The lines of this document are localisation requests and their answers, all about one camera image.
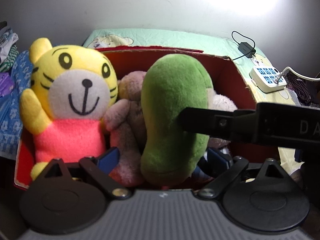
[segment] teddy bear's arm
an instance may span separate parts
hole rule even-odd
[[[42,133],[51,124],[50,118],[31,89],[24,90],[20,97],[20,118],[24,127],[34,135]]]
[[[127,99],[120,99],[110,106],[103,117],[106,129],[110,132],[118,128],[126,120],[129,110],[130,101]]]

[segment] red box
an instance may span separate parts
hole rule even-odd
[[[235,64],[229,57],[217,57],[203,54],[200,50],[178,48],[126,47],[98,49],[111,61],[118,79],[126,74],[142,70],[147,71],[153,63],[166,54],[181,53],[198,59],[210,74],[214,89],[234,101],[239,109],[255,109],[256,102]],[[250,162],[262,163],[266,158],[280,159],[277,147],[265,147],[253,144],[230,143],[233,156],[240,155]],[[30,133],[23,129],[17,153],[14,183],[18,187],[28,188],[31,183],[30,171],[34,165],[34,145]]]

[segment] tiger's head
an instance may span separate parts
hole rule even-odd
[[[31,89],[51,119],[100,120],[118,95],[117,77],[100,52],[75,45],[52,47],[47,38],[29,50]]]

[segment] tiger's ear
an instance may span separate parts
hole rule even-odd
[[[35,64],[38,59],[50,49],[52,49],[52,45],[47,38],[39,38],[35,40],[29,49],[29,59],[31,63]]]

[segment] power strip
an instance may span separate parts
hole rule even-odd
[[[272,66],[255,66],[249,73],[253,84],[260,88],[264,93],[282,90],[287,85],[287,82],[283,77],[280,78],[278,84],[273,82],[278,74],[279,71]]]

